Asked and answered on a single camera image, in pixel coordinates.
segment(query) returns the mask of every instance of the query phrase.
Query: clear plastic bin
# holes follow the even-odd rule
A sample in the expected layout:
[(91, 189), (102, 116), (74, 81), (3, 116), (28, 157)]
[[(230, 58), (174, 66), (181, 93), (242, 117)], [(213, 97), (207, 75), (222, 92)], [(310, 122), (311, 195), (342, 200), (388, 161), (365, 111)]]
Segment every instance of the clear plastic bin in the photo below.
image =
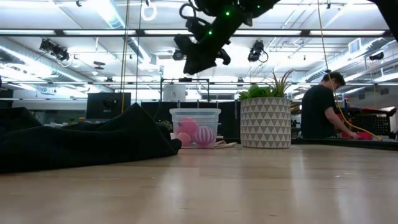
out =
[(220, 113), (220, 109), (170, 109), (174, 136), (183, 139), (183, 147), (212, 148)]

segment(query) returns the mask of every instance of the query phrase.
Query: black t-shirt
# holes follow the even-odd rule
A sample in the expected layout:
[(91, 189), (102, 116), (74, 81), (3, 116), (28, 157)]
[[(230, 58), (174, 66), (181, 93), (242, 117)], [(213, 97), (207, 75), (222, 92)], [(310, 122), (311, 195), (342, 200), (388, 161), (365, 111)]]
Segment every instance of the black t-shirt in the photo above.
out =
[(336, 107), (333, 91), (323, 85), (311, 87), (302, 100), (301, 131), (303, 138), (327, 138), (335, 135), (335, 127), (325, 110)]

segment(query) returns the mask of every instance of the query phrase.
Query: man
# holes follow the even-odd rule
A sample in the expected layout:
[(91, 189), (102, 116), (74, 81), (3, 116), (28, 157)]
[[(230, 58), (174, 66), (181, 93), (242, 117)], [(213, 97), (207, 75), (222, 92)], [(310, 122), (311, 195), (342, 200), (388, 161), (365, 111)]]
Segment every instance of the man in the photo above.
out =
[(311, 87), (302, 100), (301, 131), (304, 138), (319, 139), (334, 136), (335, 126), (353, 139), (358, 135), (350, 131), (335, 113), (336, 103), (333, 88), (346, 85), (338, 72), (325, 75), (319, 85)]

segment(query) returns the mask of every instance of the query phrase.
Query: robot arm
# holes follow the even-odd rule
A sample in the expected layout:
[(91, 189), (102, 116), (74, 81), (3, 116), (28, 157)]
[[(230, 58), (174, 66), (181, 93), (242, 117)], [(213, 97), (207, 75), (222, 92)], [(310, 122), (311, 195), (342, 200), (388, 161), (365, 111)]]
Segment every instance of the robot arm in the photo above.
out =
[[(279, 0), (194, 0), (197, 7), (189, 3), (181, 6), (180, 15), (187, 20), (185, 26), (193, 33), (197, 43), (193, 43), (186, 35), (176, 35), (174, 41), (181, 52), (187, 56), (184, 73), (194, 75), (200, 71), (216, 66), (216, 58), (222, 58), (224, 64), (231, 59), (222, 49), (229, 44), (229, 38), (242, 25), (252, 26), (252, 19), (272, 9)], [(194, 15), (182, 15), (184, 7), (191, 7)], [(216, 16), (212, 24), (197, 18), (196, 12), (208, 16)]]

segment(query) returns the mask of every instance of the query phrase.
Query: desk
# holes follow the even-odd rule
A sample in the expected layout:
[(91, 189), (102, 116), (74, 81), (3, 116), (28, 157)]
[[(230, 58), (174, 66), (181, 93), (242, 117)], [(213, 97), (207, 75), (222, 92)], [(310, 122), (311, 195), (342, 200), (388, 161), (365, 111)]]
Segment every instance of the desk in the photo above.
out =
[(0, 175), (2, 224), (396, 223), (398, 153), (334, 146)]

